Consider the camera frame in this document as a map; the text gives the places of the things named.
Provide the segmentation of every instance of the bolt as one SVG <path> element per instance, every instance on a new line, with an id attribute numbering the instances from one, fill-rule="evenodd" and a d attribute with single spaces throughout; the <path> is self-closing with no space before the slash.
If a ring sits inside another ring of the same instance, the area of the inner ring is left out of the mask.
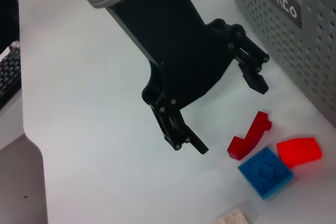
<path id="1" fill-rule="evenodd" d="M 267 61 L 269 61 L 269 56 L 264 57 L 264 63 L 266 63 Z"/>
<path id="2" fill-rule="evenodd" d="M 227 49 L 229 49 L 229 50 L 233 50 L 233 49 L 235 49 L 235 45 L 234 45 L 232 42 L 230 42 L 230 43 L 227 45 Z"/>
<path id="3" fill-rule="evenodd" d="M 261 66 L 256 67 L 256 72 L 259 73 L 261 71 L 261 69 L 262 69 Z"/>
<path id="4" fill-rule="evenodd" d="M 182 148 L 182 145 L 181 144 L 176 144 L 175 145 L 175 150 L 178 151 Z"/>

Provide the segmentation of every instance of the lego stud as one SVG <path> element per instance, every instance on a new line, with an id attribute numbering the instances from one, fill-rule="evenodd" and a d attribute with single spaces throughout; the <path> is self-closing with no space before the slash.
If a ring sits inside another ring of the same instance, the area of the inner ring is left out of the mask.
<path id="1" fill-rule="evenodd" d="M 258 169 L 258 176 L 261 179 L 269 180 L 274 176 L 273 168 L 267 164 L 260 165 Z"/>
<path id="2" fill-rule="evenodd" d="M 262 127 L 263 130 L 269 131 L 272 127 L 272 122 L 270 122 L 268 119 L 266 119 L 262 126 L 263 126 Z"/>

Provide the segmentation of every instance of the blue block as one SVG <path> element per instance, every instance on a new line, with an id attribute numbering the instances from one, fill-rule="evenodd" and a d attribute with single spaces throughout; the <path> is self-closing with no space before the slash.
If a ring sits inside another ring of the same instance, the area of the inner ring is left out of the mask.
<path id="1" fill-rule="evenodd" d="M 241 164 L 238 169 L 262 199 L 266 199 L 293 178 L 293 173 L 268 147 Z"/>

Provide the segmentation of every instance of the gray plastic crate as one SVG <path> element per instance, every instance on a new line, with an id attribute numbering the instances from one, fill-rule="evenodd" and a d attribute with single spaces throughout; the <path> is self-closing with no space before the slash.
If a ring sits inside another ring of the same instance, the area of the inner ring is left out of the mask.
<path id="1" fill-rule="evenodd" d="M 235 1 L 270 56 L 336 127 L 336 0 Z"/>

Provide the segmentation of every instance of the red lego brick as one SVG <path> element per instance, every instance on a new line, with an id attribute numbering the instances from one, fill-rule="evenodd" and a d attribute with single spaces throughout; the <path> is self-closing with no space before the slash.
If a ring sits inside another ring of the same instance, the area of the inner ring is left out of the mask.
<path id="1" fill-rule="evenodd" d="M 236 160 L 241 160 L 256 147 L 264 132 L 269 131 L 271 127 L 272 123 L 268 120 L 268 114 L 259 111 L 245 139 L 236 136 L 232 139 L 227 149 L 229 156 Z"/>
<path id="2" fill-rule="evenodd" d="M 277 144 L 280 160 L 293 167 L 320 159 L 322 152 L 315 138 L 294 138 Z"/>

